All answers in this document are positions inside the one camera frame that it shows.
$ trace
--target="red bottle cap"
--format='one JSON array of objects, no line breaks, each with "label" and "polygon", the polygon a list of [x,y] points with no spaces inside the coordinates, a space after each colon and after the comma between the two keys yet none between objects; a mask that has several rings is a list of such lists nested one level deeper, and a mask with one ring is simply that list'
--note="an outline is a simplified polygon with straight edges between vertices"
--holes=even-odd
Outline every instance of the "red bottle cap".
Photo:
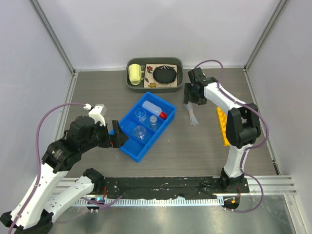
[{"label": "red bottle cap", "polygon": [[167,114],[165,112],[161,112],[159,117],[161,117],[162,119],[166,119],[167,118]]}]

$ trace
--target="small container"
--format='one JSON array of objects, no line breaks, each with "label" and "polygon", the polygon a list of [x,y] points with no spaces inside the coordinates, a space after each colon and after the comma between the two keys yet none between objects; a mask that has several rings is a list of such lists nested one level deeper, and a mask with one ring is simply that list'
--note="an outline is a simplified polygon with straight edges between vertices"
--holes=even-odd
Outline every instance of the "small container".
[{"label": "small container", "polygon": [[154,131],[158,129],[157,116],[150,117],[150,126]]},{"label": "small container", "polygon": [[146,136],[146,128],[142,125],[138,125],[133,129],[133,135],[140,140],[143,140]]},{"label": "small container", "polygon": [[138,108],[136,110],[136,117],[137,117],[137,119],[141,123],[143,123],[145,121],[145,119],[146,119],[146,111],[145,111],[145,109],[144,108]]}]

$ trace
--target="white wall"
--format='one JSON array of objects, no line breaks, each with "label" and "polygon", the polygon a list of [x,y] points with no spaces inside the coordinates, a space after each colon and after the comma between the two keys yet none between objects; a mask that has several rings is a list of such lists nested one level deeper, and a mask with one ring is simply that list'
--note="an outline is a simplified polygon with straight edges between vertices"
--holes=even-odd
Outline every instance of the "white wall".
[{"label": "white wall", "polygon": [[[36,175],[41,117],[65,100],[70,73],[27,0],[0,6],[0,214],[14,209]],[[47,118],[40,152],[52,142],[59,112]],[[7,228],[0,224],[0,233]]]},{"label": "white wall", "polygon": [[76,69],[137,57],[245,65],[278,0],[39,0]]},{"label": "white wall", "polygon": [[277,163],[312,220],[312,1],[291,0],[250,69]]}]

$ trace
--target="robotic arm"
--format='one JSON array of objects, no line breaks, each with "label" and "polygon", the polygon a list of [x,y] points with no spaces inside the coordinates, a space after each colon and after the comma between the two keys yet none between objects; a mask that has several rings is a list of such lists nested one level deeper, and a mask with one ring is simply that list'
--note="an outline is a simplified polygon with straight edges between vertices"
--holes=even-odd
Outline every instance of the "robotic arm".
[{"label": "robotic arm", "polygon": [[[218,87],[218,81],[214,77],[206,78],[201,68],[190,70],[188,76],[191,83],[186,83],[184,87],[185,104],[191,102],[203,105],[209,99],[220,107],[224,113],[227,113],[226,137],[231,145],[227,163],[221,171],[221,181],[226,190],[236,190],[244,178],[240,169],[243,169],[246,160],[245,157],[241,165],[243,153],[261,135],[259,117],[247,108],[237,104],[238,101],[240,103],[244,102],[235,98],[221,85]],[[225,96],[220,88],[234,101]],[[254,103],[247,104],[247,106],[258,111]]]},{"label": "robotic arm", "polygon": [[[108,132],[103,112],[104,105],[84,109],[89,116],[79,116],[70,124],[64,137],[51,143],[42,157],[39,185],[27,206],[15,223],[15,233],[48,233],[57,218],[74,202],[90,192],[99,192],[104,187],[104,176],[93,168],[87,169],[75,184],[57,197],[49,200],[57,184],[66,176],[81,155],[95,147],[120,148],[128,137],[121,131],[117,120],[113,120],[114,134]],[[27,201],[36,179],[20,204],[11,212],[3,213],[0,221],[10,227],[23,204]]]}]

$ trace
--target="yellow building block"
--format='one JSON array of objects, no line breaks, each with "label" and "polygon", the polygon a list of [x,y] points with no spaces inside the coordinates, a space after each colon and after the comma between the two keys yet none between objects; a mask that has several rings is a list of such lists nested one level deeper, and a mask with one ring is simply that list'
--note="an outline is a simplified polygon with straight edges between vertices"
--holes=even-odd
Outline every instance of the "yellow building block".
[{"label": "yellow building block", "polygon": [[225,134],[226,120],[227,120],[228,117],[219,107],[216,108],[216,113],[217,113],[218,119],[219,119],[221,135],[222,135],[222,138],[223,138],[224,146],[230,146],[230,143],[227,140],[226,134]]}]

